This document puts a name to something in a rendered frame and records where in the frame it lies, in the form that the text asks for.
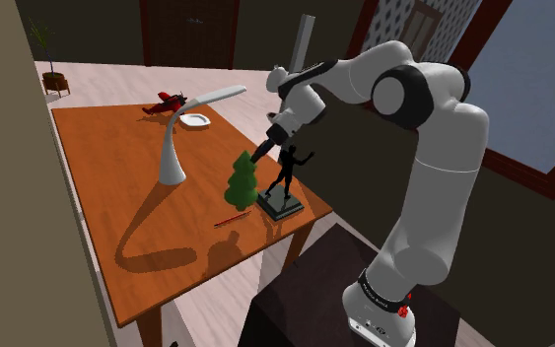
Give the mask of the dark robot stand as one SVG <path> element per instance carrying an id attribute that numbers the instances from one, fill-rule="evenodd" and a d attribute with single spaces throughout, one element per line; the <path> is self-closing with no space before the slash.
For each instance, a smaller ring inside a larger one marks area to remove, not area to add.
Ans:
<path id="1" fill-rule="evenodd" d="M 421 285 L 447 271 L 400 227 L 373 251 L 335 225 L 253 298 L 238 347 L 454 347 L 459 312 Z"/>

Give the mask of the orange wooden table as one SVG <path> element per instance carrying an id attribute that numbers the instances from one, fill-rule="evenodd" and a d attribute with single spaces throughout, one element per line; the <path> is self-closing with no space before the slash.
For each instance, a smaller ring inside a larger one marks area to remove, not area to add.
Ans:
<path id="1" fill-rule="evenodd" d="M 302 183 L 304 208 L 273 221 L 258 207 L 224 199 L 233 162 L 252 142 L 209 106 L 206 129 L 177 127 L 185 181 L 159 183 L 167 123 L 137 105 L 58 108 L 53 117 L 118 326 L 136 323 L 143 347 L 164 347 L 161 309 L 178 296 L 283 239 L 287 260 L 302 251 L 330 207 Z"/>

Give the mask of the green toy tree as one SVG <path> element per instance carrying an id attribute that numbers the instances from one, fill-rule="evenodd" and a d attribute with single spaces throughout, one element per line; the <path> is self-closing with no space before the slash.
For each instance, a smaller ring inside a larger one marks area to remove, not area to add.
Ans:
<path id="1" fill-rule="evenodd" d="M 224 199 L 238 211 L 243 211 L 257 199 L 256 164 L 251 161 L 249 152 L 243 151 L 233 163 L 233 169 Z"/>

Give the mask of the grey upright post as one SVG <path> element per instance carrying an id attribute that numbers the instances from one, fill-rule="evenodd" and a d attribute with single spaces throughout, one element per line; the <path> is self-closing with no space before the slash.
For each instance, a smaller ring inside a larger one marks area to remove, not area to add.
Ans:
<path id="1" fill-rule="evenodd" d="M 301 71 L 304 66 L 306 54 L 312 36 L 315 16 L 303 14 L 301 16 L 298 33 L 293 48 L 293 54 L 289 65 L 291 73 Z"/>

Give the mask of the potted plant on stand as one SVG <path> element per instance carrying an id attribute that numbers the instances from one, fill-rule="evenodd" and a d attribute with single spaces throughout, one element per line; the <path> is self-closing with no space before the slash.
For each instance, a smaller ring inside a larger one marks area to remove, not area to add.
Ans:
<path id="1" fill-rule="evenodd" d="M 61 98 L 62 91 L 66 91 L 68 94 L 71 94 L 70 86 L 65 75 L 54 70 L 53 59 L 47 46 L 47 39 L 48 36 L 51 35 L 51 31 L 47 26 L 40 26 L 31 18 L 28 18 L 28 21 L 31 36 L 36 39 L 38 45 L 44 51 L 49 64 L 49 70 L 42 74 L 41 79 L 45 93 L 49 94 L 51 91 L 54 91 L 59 98 Z"/>

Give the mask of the red pencil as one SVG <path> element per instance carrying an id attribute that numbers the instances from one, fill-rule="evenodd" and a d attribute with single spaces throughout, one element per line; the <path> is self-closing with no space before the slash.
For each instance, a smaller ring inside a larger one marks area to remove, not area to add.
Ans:
<path id="1" fill-rule="evenodd" d="M 214 228 L 221 227 L 221 226 L 226 225 L 226 224 L 228 224 L 228 223 L 230 223 L 230 222 L 233 222 L 233 221 L 235 221 L 235 220 L 237 220 L 237 219 L 239 219 L 239 218 L 242 218 L 242 217 L 244 217 L 244 216 L 247 216 L 248 214 L 250 214 L 250 212 L 251 212 L 251 211 L 241 212 L 241 213 L 237 214 L 236 216 L 233 216 L 233 217 L 231 217 L 231 218 L 228 218 L 228 219 L 226 219 L 226 220 L 223 220 L 223 221 L 221 221 L 221 222 L 218 222 L 218 223 L 216 223 L 216 224 L 214 225 Z"/>

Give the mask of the white plate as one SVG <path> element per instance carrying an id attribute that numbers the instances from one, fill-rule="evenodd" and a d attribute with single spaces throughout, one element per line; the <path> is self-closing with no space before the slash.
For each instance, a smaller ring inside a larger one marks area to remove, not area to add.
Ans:
<path id="1" fill-rule="evenodd" d="M 201 113 L 185 113 L 179 117 L 179 120 L 188 127 L 205 127 L 211 123 L 211 120 Z"/>

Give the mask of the black human figure statue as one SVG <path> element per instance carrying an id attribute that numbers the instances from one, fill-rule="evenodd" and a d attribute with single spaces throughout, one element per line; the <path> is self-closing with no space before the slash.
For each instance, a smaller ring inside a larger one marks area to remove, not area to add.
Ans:
<path id="1" fill-rule="evenodd" d="M 314 152 L 299 160 L 295 157 L 296 150 L 295 145 L 290 145 L 287 150 L 280 151 L 282 169 L 268 188 L 258 193 L 257 203 L 273 221 L 279 221 L 304 208 L 303 203 L 290 193 L 290 185 L 294 166 L 303 166 L 314 156 Z"/>

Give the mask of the red toy airplane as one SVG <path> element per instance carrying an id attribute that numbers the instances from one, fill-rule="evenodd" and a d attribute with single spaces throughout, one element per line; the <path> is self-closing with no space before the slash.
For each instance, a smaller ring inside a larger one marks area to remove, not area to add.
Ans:
<path id="1" fill-rule="evenodd" d="M 159 104 L 155 104 L 150 108 L 143 107 L 142 110 L 146 114 L 162 113 L 164 111 L 178 111 L 186 104 L 187 97 L 183 94 L 169 95 L 166 92 L 159 92 L 158 97 L 161 99 Z"/>

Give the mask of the framed wall picture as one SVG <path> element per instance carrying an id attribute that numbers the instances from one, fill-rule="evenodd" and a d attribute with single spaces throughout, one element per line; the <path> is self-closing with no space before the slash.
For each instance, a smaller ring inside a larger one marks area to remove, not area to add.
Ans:
<path id="1" fill-rule="evenodd" d="M 443 14 L 422 0 L 414 0 L 399 40 L 406 44 L 413 58 L 419 61 L 427 49 Z"/>

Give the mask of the dark wooden door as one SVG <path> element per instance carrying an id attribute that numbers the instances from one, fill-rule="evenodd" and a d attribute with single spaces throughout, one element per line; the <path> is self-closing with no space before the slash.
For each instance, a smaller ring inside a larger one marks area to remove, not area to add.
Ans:
<path id="1" fill-rule="evenodd" d="M 139 0 L 147 66 L 231 69 L 241 0 Z"/>

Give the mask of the window with red frame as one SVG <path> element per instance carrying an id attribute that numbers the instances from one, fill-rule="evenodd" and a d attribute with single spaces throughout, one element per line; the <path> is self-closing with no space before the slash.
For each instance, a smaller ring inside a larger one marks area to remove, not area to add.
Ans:
<path id="1" fill-rule="evenodd" d="M 450 60 L 491 117 L 484 167 L 555 199 L 555 0 L 479 0 Z"/>

